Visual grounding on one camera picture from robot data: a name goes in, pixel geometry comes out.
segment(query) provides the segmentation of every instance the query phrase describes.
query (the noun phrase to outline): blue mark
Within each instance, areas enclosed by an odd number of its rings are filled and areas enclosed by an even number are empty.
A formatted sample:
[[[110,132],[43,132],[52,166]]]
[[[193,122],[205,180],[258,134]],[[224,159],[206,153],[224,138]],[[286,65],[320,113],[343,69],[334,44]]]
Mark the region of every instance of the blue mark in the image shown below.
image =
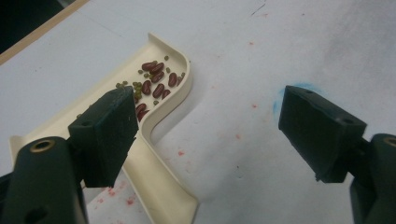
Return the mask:
[[[295,83],[295,84],[293,84],[291,86],[304,88],[304,89],[309,90],[309,91],[314,91],[317,94],[321,94],[322,93],[322,91],[318,87],[314,86],[311,83],[298,82],[298,83]],[[274,104],[273,104],[274,122],[276,124],[279,123],[280,109],[281,109],[281,106],[282,106],[283,95],[284,94],[285,94],[285,88],[283,88],[282,90],[279,91],[279,93],[277,94],[276,100],[274,101]]]

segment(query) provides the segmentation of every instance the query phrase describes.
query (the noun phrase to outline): curved plastic tray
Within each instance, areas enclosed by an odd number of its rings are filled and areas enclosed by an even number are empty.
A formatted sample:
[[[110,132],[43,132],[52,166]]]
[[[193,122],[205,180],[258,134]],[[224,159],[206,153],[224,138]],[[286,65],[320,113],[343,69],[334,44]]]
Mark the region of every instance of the curved plastic tray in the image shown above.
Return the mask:
[[[165,55],[169,56],[169,60],[164,59]],[[123,165],[123,171],[152,223],[192,223],[198,202],[158,156],[150,139],[155,125],[188,95],[192,84],[190,62],[182,53],[152,34],[148,34],[148,43],[136,55],[73,104],[31,133],[25,136],[12,136],[9,142],[13,160],[15,161],[19,149],[33,140],[54,135],[68,138],[67,126],[78,114],[83,113],[107,91],[114,89],[117,83],[122,83],[124,80],[129,84],[134,81],[143,83],[144,75],[138,74],[137,71],[142,63],[154,60],[163,62],[165,67],[171,68],[178,76],[181,76],[181,73],[185,75],[177,87],[170,88],[167,85],[168,74],[165,72],[165,77],[159,83],[162,82],[171,93],[163,100],[161,97],[157,99],[159,101],[157,105],[153,104],[155,99],[151,95],[143,95],[136,104],[145,103],[149,112],[139,123],[139,131]],[[154,91],[159,83],[153,84],[151,91]]]

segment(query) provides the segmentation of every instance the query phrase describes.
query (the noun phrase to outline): red kidney bean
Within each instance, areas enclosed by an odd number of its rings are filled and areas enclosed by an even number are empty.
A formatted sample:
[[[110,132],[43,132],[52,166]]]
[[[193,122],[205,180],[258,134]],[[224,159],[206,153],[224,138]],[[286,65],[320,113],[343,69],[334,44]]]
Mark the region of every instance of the red kidney bean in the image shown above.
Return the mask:
[[[140,104],[139,106],[136,107],[136,114],[139,114],[140,112],[142,112],[143,110],[146,109],[146,104]]]
[[[142,92],[145,95],[149,95],[151,93],[151,82],[149,80],[146,80],[145,82],[143,82],[142,85]]]
[[[174,87],[176,83],[177,83],[177,75],[176,73],[171,73],[171,75],[169,75],[168,86]]]
[[[152,93],[152,96],[157,99],[163,94],[164,89],[165,86],[162,83],[158,84],[157,88],[155,88],[155,91]]]
[[[170,93],[171,93],[171,91],[169,91],[169,90],[163,91],[163,99],[164,99],[167,95],[169,95]]]
[[[149,73],[152,75],[157,75],[163,70],[164,64],[163,63],[157,63],[155,67],[151,68],[149,70]]]
[[[140,111],[140,113],[137,114],[137,120],[142,120],[143,117],[145,117],[145,115],[149,112],[149,110],[145,110],[145,111]]]
[[[144,71],[149,71],[151,69],[153,69],[155,67],[155,65],[157,65],[157,63],[152,62],[152,63],[143,63],[142,64],[142,70]]]
[[[163,78],[163,75],[164,75],[163,72],[161,72],[161,73],[155,75],[155,76],[151,79],[152,83],[157,83],[158,81],[160,81],[161,78]]]
[[[180,82],[183,80],[183,77],[178,77],[177,78],[177,86],[180,85]]]

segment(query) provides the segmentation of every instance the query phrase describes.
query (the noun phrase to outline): white table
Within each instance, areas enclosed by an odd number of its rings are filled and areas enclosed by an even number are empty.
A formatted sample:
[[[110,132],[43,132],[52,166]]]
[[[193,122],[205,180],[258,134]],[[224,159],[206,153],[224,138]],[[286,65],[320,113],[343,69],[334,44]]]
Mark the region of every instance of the white table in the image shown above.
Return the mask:
[[[195,223],[352,223],[351,176],[316,182],[278,130],[282,90],[320,93],[366,121],[367,140],[396,134],[395,11],[385,0],[91,0],[0,66],[0,175],[12,170],[11,135],[72,103],[152,32],[191,59],[191,93],[153,139],[200,201]],[[95,199],[92,223],[148,223],[136,199],[125,208],[133,196],[128,185]]]

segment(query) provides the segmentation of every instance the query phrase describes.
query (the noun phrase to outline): red stain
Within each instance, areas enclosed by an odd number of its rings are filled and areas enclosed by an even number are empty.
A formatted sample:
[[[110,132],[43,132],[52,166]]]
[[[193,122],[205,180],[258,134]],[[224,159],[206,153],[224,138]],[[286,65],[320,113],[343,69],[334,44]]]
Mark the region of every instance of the red stain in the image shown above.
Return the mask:
[[[129,198],[129,199],[126,201],[126,204],[132,205],[132,204],[134,204],[134,200],[133,200],[132,198]]]
[[[127,204],[127,205],[132,205],[132,204],[134,204],[134,200],[136,200],[136,194],[134,194],[133,196],[129,197],[129,198],[126,200],[126,204]]]
[[[113,197],[114,195],[116,195],[116,192],[115,192],[113,189],[111,189],[111,188],[109,188],[109,189],[107,190],[107,193],[108,193],[108,195],[110,195],[111,197]]]

